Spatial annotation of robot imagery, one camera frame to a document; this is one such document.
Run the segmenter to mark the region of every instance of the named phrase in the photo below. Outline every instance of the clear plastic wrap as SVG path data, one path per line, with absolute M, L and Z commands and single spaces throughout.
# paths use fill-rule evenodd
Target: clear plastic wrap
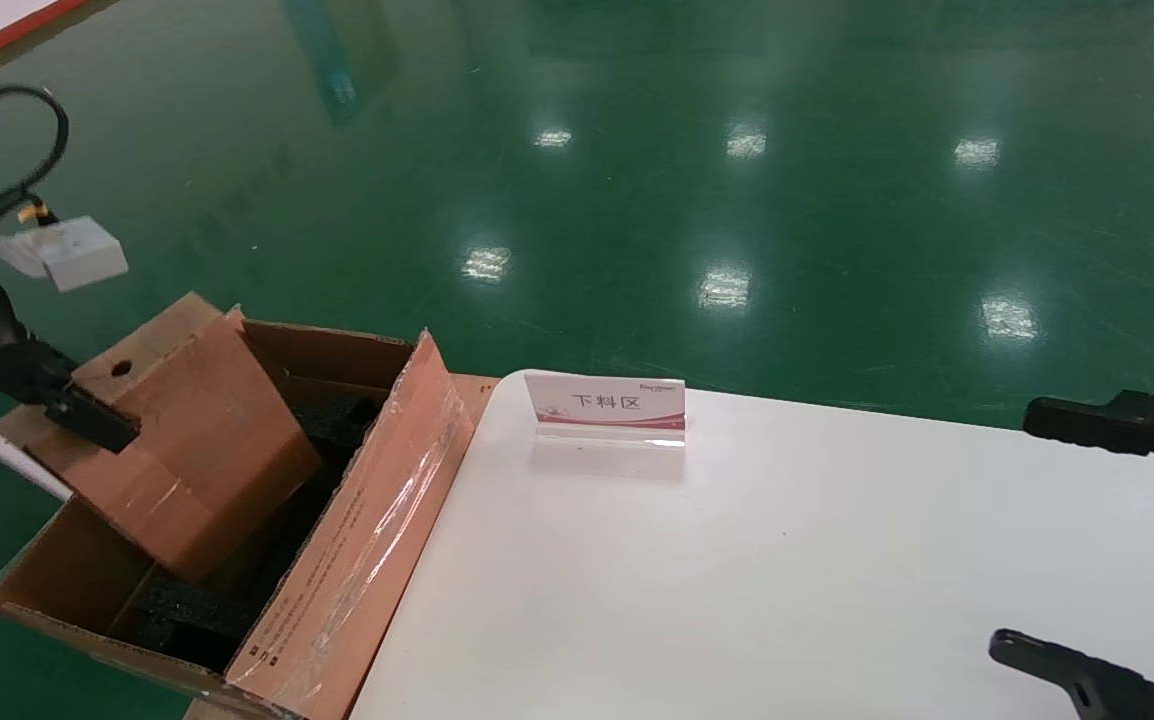
M 424 333 L 231 665 L 230 684 L 312 720 L 345 715 L 472 433 L 458 389 Z

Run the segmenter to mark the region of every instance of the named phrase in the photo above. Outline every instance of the white tabletop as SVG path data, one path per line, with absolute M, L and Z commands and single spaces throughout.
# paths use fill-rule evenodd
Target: white tabletop
M 683 451 L 539 445 L 504 378 L 353 719 L 1074 720 L 1003 627 L 1154 680 L 1154 459 L 687 400 Z

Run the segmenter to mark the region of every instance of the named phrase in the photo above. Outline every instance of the cardboard flap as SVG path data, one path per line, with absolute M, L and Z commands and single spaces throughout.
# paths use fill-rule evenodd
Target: cardboard flap
M 222 312 L 202 297 L 187 293 L 137 331 L 81 365 L 73 377 L 98 400 L 114 402 L 141 382 L 162 357 L 220 315 Z M 128 363 L 128 372 L 112 374 L 121 361 Z M 47 448 L 50 455 L 84 455 L 93 448 L 91 443 L 57 427 L 43 415 L 43 407 L 38 405 L 18 405 L 10 410 L 9 414 L 0 418 L 0 434 L 16 447 Z
M 91 507 L 72 500 L 0 570 L 0 610 L 12 603 L 106 632 L 152 565 Z
M 132 445 L 107 452 L 57 428 L 38 408 L 14 410 L 1 432 L 188 582 L 219 565 L 319 467 L 267 370 L 237 329 L 197 297 L 173 305 L 75 377 L 141 420 Z
M 343 717 L 466 455 L 473 425 L 422 332 L 365 447 L 226 678 Z
M 243 318 L 248 343 L 293 377 L 389 389 L 412 355 L 403 340 Z

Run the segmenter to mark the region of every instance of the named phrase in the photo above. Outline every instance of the smaller cardboard box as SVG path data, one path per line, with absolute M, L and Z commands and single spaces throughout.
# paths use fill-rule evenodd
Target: smaller cardboard box
M 220 317 L 187 297 L 112 350 L 166 355 Z M 342 396 L 380 404 L 339 487 L 225 672 L 133 643 L 144 620 L 137 598 L 164 568 L 78 497 L 1 571 L 0 615 L 239 717 L 340 720 L 466 453 L 472 415 L 429 333 L 409 345 L 256 322 L 238 310 L 225 320 L 288 404 Z M 111 359 L 103 354 L 80 374 L 108 377 L 103 368 Z M 490 384 L 481 388 L 490 391 Z M 63 430 L 42 425 L 32 432 Z M 224 585 L 261 538 L 258 530 L 203 585 Z

